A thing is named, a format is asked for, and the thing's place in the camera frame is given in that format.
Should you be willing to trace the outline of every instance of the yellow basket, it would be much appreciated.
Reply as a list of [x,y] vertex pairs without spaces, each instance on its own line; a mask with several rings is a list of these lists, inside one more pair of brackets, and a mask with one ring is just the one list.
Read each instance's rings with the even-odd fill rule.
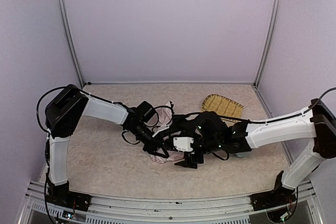
[[241,118],[244,106],[227,97],[219,94],[208,95],[202,103],[202,111],[215,111],[218,115],[231,116],[233,118]]

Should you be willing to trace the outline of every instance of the vertical metal post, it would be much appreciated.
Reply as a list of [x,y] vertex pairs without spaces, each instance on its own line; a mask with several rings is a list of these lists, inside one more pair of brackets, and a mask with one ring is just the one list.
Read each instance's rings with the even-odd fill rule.
[[263,49],[259,69],[258,69],[258,72],[257,72],[257,76],[256,76],[256,79],[255,79],[255,82],[254,82],[254,86],[256,88],[259,87],[262,75],[264,74],[264,71],[265,71],[266,61],[267,61],[267,58],[268,58],[268,55],[269,55],[269,51],[270,51],[270,47],[271,47],[271,43],[272,43],[274,31],[275,31],[276,21],[277,21],[277,17],[278,17],[280,1],[281,0],[274,0],[273,1],[271,20],[270,20],[269,27],[268,27],[266,42],[265,42],[265,45],[264,45],[264,49]]
[[57,0],[57,1],[58,1],[59,10],[61,12],[61,20],[62,20],[62,24],[63,24],[64,33],[66,35],[68,48],[69,48],[69,51],[70,51],[71,61],[72,61],[73,67],[75,69],[75,73],[76,73],[79,85],[80,85],[81,88],[83,88],[84,85],[85,85],[85,80],[84,80],[84,77],[83,77],[82,70],[79,66],[79,61],[78,61],[78,58],[77,58],[75,47],[73,45],[74,41],[73,41],[72,36],[71,36],[69,21],[68,21],[68,17],[67,17],[67,11],[66,11],[66,7],[65,7],[65,1],[64,0]]

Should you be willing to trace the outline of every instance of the white wall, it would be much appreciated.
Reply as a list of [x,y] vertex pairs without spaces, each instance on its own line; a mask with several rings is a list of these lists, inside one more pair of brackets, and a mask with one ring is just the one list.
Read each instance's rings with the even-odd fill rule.
[[[303,108],[336,86],[336,1],[282,0],[261,93],[274,116]],[[336,114],[336,93],[323,98]],[[296,157],[305,141],[289,143]],[[336,217],[336,160],[311,176],[327,223]]]
[[250,82],[273,0],[65,0],[91,82]]
[[56,0],[0,0],[0,79],[0,223],[14,223],[44,164],[36,102],[76,83]]

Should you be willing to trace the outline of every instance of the robotic arm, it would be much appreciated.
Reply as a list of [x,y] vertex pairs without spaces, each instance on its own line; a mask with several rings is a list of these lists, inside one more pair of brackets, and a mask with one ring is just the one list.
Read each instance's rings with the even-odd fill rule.
[[[129,108],[69,85],[47,105],[45,114],[49,132],[46,160],[50,167],[46,199],[70,208],[75,201],[76,209],[83,211],[88,210],[91,196],[69,191],[66,164],[70,136],[81,116],[121,125],[143,143],[145,152],[152,155],[168,158],[167,151],[184,152],[184,160],[175,165],[187,168],[197,168],[198,164],[204,163],[204,154],[220,150],[229,155],[250,152],[266,144],[309,138],[310,142],[301,155],[279,173],[274,189],[251,196],[254,210],[280,206],[288,199],[294,201],[293,192],[300,182],[324,160],[336,157],[336,118],[317,99],[312,100],[310,107],[292,114],[258,122],[242,120],[230,127],[222,121],[223,116],[215,112],[174,114],[169,125],[160,127],[154,133],[146,126],[156,114],[149,103],[144,101],[136,108]],[[197,116],[188,120],[193,114]]]

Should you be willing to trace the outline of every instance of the cloth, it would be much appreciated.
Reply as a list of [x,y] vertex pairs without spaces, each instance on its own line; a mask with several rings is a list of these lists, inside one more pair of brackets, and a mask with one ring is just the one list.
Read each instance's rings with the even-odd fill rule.
[[[173,103],[169,101],[166,106],[168,107],[173,107]],[[172,110],[169,108],[158,108],[157,110],[158,116],[159,116],[159,123],[158,126],[165,126],[171,124],[172,120]],[[184,153],[183,152],[175,152],[175,151],[168,151],[169,153],[169,158],[163,158],[163,157],[158,157],[154,155],[150,155],[150,158],[153,162],[157,162],[159,164],[164,164],[166,162],[171,162],[171,161],[178,161],[183,159]]]

